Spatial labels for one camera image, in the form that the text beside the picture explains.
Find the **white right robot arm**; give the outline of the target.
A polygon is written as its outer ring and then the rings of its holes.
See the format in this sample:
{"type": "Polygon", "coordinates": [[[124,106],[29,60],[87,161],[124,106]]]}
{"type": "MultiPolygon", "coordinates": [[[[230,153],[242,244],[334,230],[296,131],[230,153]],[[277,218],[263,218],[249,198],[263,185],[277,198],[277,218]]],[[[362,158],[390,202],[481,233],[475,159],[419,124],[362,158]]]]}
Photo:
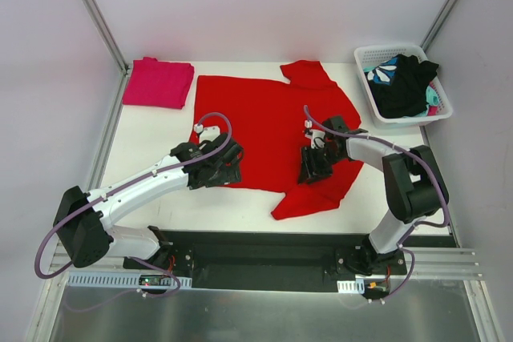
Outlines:
{"type": "Polygon", "coordinates": [[[388,210],[344,258],[350,272],[364,276],[381,272],[417,226],[437,211],[448,211],[448,190],[428,146],[400,147],[365,130],[349,129],[340,116],[323,123],[307,119],[304,135],[310,144],[301,148],[300,184],[328,179],[343,161],[360,161],[383,174],[388,210]]]}

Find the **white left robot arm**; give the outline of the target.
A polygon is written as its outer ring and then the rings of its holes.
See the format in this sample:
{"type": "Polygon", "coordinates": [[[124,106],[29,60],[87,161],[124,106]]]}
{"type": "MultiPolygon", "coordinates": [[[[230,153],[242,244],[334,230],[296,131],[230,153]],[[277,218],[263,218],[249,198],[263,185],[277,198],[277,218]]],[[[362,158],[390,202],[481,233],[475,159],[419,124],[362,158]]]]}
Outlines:
{"type": "Polygon", "coordinates": [[[223,133],[200,144],[181,143],[148,169],[107,187],[64,192],[55,222],[71,263],[85,268],[103,257],[136,257],[150,268],[163,268],[170,251],[158,228],[123,227],[118,222],[159,197],[174,191],[239,183],[243,147],[223,133]]]}

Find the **red t shirt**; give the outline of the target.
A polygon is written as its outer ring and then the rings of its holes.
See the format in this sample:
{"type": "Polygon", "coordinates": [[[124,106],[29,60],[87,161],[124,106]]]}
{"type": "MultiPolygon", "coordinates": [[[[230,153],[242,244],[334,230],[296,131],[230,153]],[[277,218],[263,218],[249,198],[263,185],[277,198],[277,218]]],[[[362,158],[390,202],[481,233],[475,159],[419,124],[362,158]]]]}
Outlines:
{"type": "Polygon", "coordinates": [[[210,112],[224,114],[232,136],[243,147],[239,188],[280,192],[284,198],[272,210],[274,219],[329,211],[340,206],[363,164],[343,160],[328,179],[299,184],[305,114],[320,123],[341,116],[351,129],[361,117],[344,91],[318,61],[300,60],[281,66],[285,82],[201,75],[196,82],[194,119],[210,112]]]}

